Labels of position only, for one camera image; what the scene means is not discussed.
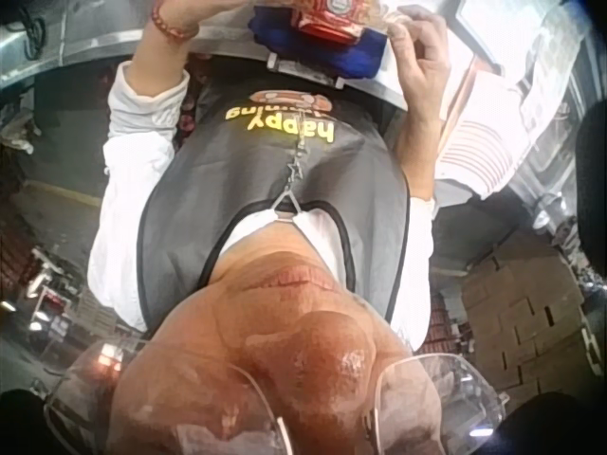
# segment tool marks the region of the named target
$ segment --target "blue object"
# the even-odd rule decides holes
[[[248,28],[255,42],[280,57],[319,66],[331,76],[373,78],[379,71],[387,37],[365,29],[356,45],[340,45],[300,32],[291,25],[289,8],[255,7]]]

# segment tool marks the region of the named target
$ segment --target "nose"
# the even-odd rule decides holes
[[[330,438],[343,446],[352,438],[376,356],[373,340],[353,318],[309,313],[285,332],[249,337],[246,352],[297,439],[324,445]]]

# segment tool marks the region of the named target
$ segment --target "neck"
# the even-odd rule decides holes
[[[271,223],[232,246],[218,260],[209,283],[218,282],[247,264],[274,253],[289,252],[306,258],[312,264],[326,264],[304,235],[292,224]]]

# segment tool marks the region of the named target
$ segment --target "red bracelet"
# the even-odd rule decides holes
[[[152,10],[152,22],[158,28],[158,30],[178,43],[191,40],[198,34],[198,31],[200,30],[199,26],[196,26],[190,30],[183,30],[181,28],[171,27],[164,22],[164,19],[160,17],[160,8],[162,7],[163,3],[164,0],[157,0],[156,4],[154,5],[154,9]]]

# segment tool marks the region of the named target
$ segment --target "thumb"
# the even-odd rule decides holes
[[[420,71],[415,57],[414,40],[407,27],[399,23],[390,24],[388,26],[388,36],[395,52],[398,73]]]

